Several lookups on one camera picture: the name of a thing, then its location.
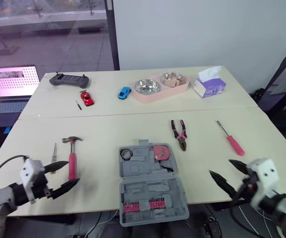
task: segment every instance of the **dark floor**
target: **dark floor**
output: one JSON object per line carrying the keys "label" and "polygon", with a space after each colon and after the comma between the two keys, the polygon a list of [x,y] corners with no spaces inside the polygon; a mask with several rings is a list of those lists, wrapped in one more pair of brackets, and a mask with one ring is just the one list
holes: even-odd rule
{"label": "dark floor", "polygon": [[[222,237],[224,238],[253,238],[252,234],[242,230],[237,226],[229,215],[229,210],[214,211],[213,208],[208,206],[211,212],[214,214],[219,222],[222,231]],[[259,215],[249,204],[241,206],[243,213],[257,230],[257,232],[264,237],[268,238],[267,228],[263,221],[263,217]],[[210,215],[210,212],[205,205],[191,205],[189,206],[190,218],[188,223],[191,226],[192,232],[195,238],[209,238],[204,230],[205,219]],[[55,223],[47,223],[40,221],[27,220],[19,218],[17,220],[10,220],[7,222],[4,238],[65,238],[68,235],[85,235],[86,232],[96,223],[100,213],[82,213],[77,214],[76,220],[73,225],[61,225]],[[100,222],[107,221],[115,214],[115,211],[104,212],[100,219]],[[239,221],[246,226],[249,226],[240,213],[239,208],[235,210],[235,215]],[[273,238],[279,238],[276,231],[275,223],[272,221],[266,221],[268,228]],[[100,237],[105,224],[97,226],[90,234],[90,238]]]}

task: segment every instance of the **black game controller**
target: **black game controller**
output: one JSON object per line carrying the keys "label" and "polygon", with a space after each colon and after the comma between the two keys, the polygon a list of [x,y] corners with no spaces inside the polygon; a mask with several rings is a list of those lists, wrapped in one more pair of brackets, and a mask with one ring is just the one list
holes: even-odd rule
{"label": "black game controller", "polygon": [[87,76],[73,76],[64,75],[63,73],[58,73],[52,77],[49,82],[52,85],[67,84],[73,86],[79,86],[80,88],[86,88],[89,83],[89,78]]}

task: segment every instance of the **white tissue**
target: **white tissue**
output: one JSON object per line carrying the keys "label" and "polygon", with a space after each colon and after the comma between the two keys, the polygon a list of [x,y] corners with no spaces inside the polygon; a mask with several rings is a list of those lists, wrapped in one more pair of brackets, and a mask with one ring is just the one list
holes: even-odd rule
{"label": "white tissue", "polygon": [[215,66],[215,67],[205,69],[204,71],[201,71],[198,73],[199,79],[202,82],[206,82],[213,78],[220,78],[220,71],[221,71],[221,66]]}

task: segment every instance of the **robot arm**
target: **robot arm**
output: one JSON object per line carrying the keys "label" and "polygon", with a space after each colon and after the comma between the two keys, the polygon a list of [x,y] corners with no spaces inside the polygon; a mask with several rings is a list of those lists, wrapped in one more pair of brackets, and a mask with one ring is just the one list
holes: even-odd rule
{"label": "robot arm", "polygon": [[[286,194],[276,192],[279,176],[273,161],[271,159],[259,159],[248,165],[237,160],[229,161],[239,171],[247,175],[238,191],[235,191],[221,175],[213,171],[210,171],[210,173],[217,185],[232,198],[230,213],[233,219],[235,220],[232,208],[239,203],[240,198],[243,198],[245,202],[250,202],[254,209],[260,208],[271,215],[286,237]],[[238,221],[235,222],[248,232],[262,237],[244,227]]]}
{"label": "robot arm", "polygon": [[56,199],[77,184],[79,181],[78,178],[62,184],[56,190],[47,187],[48,181],[45,174],[54,172],[67,163],[68,161],[58,161],[43,167],[40,161],[31,160],[30,158],[25,160],[21,169],[23,184],[13,183],[0,189],[0,238],[4,234],[7,215],[15,211],[18,206],[29,201],[30,203],[34,203],[35,199],[42,197]]}

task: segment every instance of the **laptop keyboard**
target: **laptop keyboard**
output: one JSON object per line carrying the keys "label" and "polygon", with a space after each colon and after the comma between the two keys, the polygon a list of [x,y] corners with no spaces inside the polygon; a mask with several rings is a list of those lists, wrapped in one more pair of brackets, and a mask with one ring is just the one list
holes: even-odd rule
{"label": "laptop keyboard", "polygon": [[0,103],[0,113],[20,113],[26,104],[26,101]]}

